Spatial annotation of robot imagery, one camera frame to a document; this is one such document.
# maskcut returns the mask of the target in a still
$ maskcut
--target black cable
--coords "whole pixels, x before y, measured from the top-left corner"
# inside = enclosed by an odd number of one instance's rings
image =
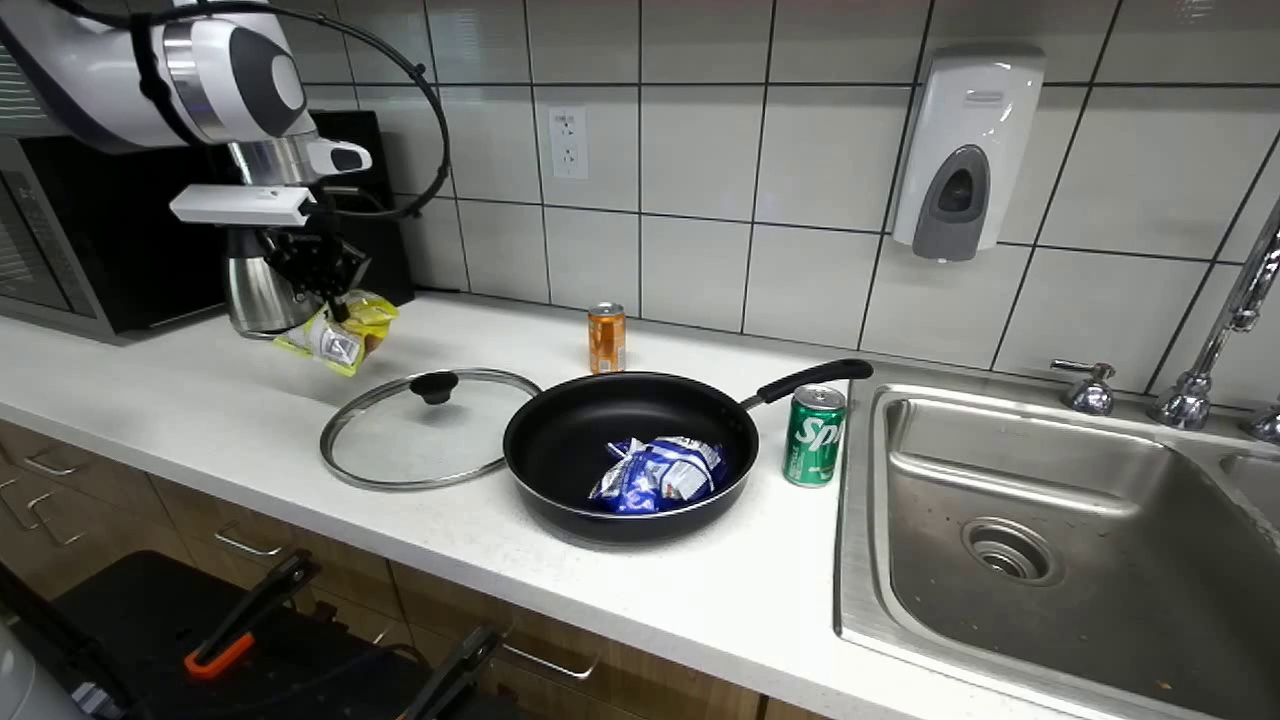
[[[88,12],[83,6],[74,0],[47,0],[73,16],[88,16],[88,22],[100,22],[108,29],[133,29],[136,16],[111,16],[111,12]],[[389,208],[389,213],[337,213],[327,208],[327,216],[338,216],[338,222],[403,222],[403,216],[419,216],[423,205],[432,205],[453,174],[453,151],[449,151],[449,120],[442,120],[442,106],[437,96],[437,90],[426,83],[426,69],[423,65],[410,65],[403,52],[396,52],[389,40],[355,29],[355,26],[342,26],[342,22],[333,22],[333,16],[313,16],[313,12],[291,12],[291,7],[272,7],[272,6],[187,6],[187,7],[164,7],[164,12],[143,12],[143,26],[173,26],[173,22],[193,22],[193,16],[288,16],[288,22],[298,22],[298,26],[314,26],[314,29],[327,29],[327,31],[338,31],[371,52],[381,52],[382,61],[393,61],[432,106],[432,118],[437,118],[437,128],[441,128],[441,167],[432,175],[432,186],[423,193],[414,193],[407,205],[401,208]]]

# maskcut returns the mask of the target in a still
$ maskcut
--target wall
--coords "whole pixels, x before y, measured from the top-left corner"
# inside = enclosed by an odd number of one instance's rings
[[[291,0],[442,90],[455,174],[407,225],[414,277],[531,303],[1042,375],[1113,362],[1153,393],[1190,362],[1280,201],[1271,0]],[[291,31],[314,106],[381,112],[396,187],[432,120],[377,57]],[[930,52],[1028,43],[1048,90],[1000,248],[937,269],[885,246]],[[582,175],[553,112],[582,112]],[[1280,307],[1218,400],[1271,400]]]

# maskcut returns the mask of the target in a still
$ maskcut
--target kitchen counter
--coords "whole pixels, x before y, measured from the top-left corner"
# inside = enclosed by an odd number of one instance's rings
[[[789,704],[824,715],[1050,715],[833,632],[840,485],[778,476],[789,405],[756,407],[763,443],[740,504],[661,547],[548,531],[506,473],[401,497],[338,485],[318,465],[318,429],[368,384],[432,370],[510,370],[544,387],[578,375],[578,312],[423,296],[355,379],[248,346],[224,315],[127,350],[0,319],[0,350],[0,419]],[[628,370],[698,375],[730,396],[835,356],[654,325],[637,325],[628,350]]]

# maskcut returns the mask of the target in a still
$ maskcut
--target sink drain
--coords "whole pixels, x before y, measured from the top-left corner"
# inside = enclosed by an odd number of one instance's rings
[[[1009,516],[978,516],[962,530],[966,553],[994,575],[1048,586],[1055,556],[1039,531]]]

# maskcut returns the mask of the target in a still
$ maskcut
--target wall-mounted dispenser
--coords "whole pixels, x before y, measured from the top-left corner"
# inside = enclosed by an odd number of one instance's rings
[[[897,201],[898,246],[928,259],[990,248],[1039,106],[1039,57],[938,57]]]

